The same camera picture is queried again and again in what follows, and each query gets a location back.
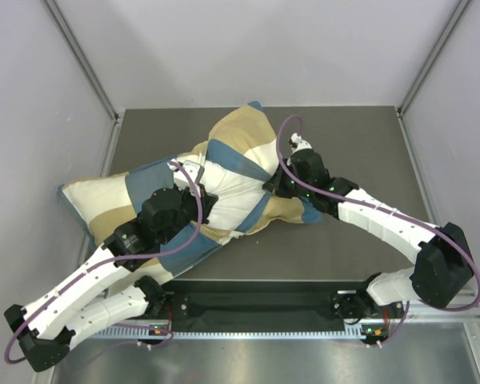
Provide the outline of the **white pillow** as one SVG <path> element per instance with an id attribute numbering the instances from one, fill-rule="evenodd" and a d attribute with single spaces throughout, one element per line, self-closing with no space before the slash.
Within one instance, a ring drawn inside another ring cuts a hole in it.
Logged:
<path id="1" fill-rule="evenodd" d="M 208 214 L 204 233 L 219 242 L 238 237 L 239 228 L 264 195 L 262 184 L 271 174 L 255 162 L 242 156 L 224 158 L 223 166 L 205 159 L 203 154 L 184 154 L 177 161 L 190 161 L 204 168 L 200 184 L 208 194 L 218 197 Z"/>

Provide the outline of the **checkered blue beige white pillowcase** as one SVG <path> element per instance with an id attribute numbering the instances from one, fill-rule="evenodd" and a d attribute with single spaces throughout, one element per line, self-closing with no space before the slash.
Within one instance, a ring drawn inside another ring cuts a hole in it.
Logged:
<path id="1" fill-rule="evenodd" d="M 207 140 L 180 155 L 184 154 L 203 154 L 205 159 L 223 166 L 226 164 L 224 158 L 242 155 L 268 171 L 271 177 L 278 168 L 276 133 L 258 102 L 229 113 L 214 125 Z M 173 173 L 167 163 L 164 158 L 121 174 L 70 182 L 60 187 L 59 197 L 87 230 L 91 240 L 101 245 L 113 230 L 140 212 L 142 203 L 154 191 L 173 185 Z M 112 284 L 110 291 L 117 293 L 145 275 L 159 284 L 166 283 L 199 264 L 230 240 L 256 234 L 274 220 L 310 224 L 322 219 L 320 213 L 303 199 L 279 198 L 263 191 L 260 202 L 239 226 L 244 231 L 240 236 L 219 242 L 203 232 L 206 228 L 203 225 L 199 236 L 192 238 L 194 225 L 188 225 L 162 246 L 163 250 L 175 250 L 175 254 L 161 260 L 148 260 L 132 275 Z"/>

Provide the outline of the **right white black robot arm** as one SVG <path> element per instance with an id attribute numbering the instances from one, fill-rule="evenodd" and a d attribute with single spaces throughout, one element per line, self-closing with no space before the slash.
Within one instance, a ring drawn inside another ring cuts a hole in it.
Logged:
<path id="1" fill-rule="evenodd" d="M 366 316 L 386 305 L 419 300 L 448 310 L 452 299 L 475 276 L 463 230 L 420 221 L 380 202 L 358 184 L 332 177 L 312 149 L 280 158 L 265 188 L 281 198 L 300 198 L 316 210 L 364 230 L 405 256 L 411 266 L 376 273 L 358 290 L 357 304 Z"/>

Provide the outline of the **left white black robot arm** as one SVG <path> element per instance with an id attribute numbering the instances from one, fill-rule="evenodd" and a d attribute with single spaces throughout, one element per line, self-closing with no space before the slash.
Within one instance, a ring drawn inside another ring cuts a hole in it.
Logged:
<path id="1" fill-rule="evenodd" d="M 162 246 L 189 224 L 201 225 L 218 201 L 203 186 L 161 188 L 144 201 L 137 217 L 118 226 L 75 272 L 39 299 L 9 307 L 4 317 L 23 356 L 36 372 L 60 363 L 81 341 L 123 319 L 159 316 L 162 288 L 144 276 L 120 294 L 91 301 L 151 258 L 171 256 Z"/>

